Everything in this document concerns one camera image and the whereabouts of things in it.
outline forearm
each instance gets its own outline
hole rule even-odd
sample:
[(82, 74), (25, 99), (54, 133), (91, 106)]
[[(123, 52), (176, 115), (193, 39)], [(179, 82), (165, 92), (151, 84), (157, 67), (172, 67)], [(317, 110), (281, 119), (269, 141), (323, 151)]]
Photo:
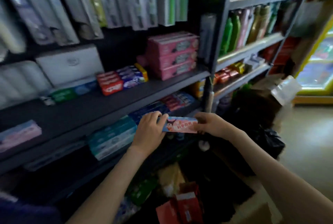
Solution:
[(110, 224), (145, 156), (130, 147), (103, 182), (80, 206), (67, 224)]
[(246, 133), (233, 130), (239, 150), (289, 223), (331, 223), (333, 203), (261, 149)]

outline stack of pink boxes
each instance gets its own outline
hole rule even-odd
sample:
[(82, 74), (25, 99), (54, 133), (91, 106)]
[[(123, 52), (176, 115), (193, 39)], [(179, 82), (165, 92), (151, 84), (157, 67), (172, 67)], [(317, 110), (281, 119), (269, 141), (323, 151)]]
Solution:
[(191, 71), (196, 67), (198, 36), (185, 31), (150, 37), (146, 59), (162, 80)]

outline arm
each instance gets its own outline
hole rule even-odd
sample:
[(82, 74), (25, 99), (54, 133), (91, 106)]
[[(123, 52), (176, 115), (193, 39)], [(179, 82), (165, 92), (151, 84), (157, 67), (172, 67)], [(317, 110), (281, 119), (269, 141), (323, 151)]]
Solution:
[(165, 135), (162, 128), (168, 115), (164, 114), (156, 123), (159, 116), (160, 112), (154, 112), (142, 117), (130, 148), (66, 224), (113, 222), (132, 178), (144, 160), (160, 145)]
[(216, 114), (198, 113), (195, 130), (230, 141), (255, 172), (288, 223), (332, 223), (333, 203)]

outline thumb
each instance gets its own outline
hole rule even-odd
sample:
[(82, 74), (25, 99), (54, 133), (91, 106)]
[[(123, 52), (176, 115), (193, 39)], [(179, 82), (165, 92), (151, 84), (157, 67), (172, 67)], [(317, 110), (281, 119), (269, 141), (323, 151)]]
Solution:
[(206, 124), (193, 123), (191, 129), (194, 131), (205, 131)]

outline hand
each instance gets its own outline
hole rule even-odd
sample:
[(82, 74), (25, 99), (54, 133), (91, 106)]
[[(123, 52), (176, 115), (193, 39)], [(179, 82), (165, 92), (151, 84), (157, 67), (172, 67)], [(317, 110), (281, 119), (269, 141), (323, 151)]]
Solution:
[(198, 120), (198, 123), (193, 124), (193, 130), (207, 132), (228, 141), (231, 141), (235, 134), (241, 131), (214, 113), (199, 112), (194, 117)]
[(147, 158), (160, 145), (165, 132), (162, 132), (169, 115), (156, 111), (145, 114), (138, 125), (131, 148), (140, 151)]

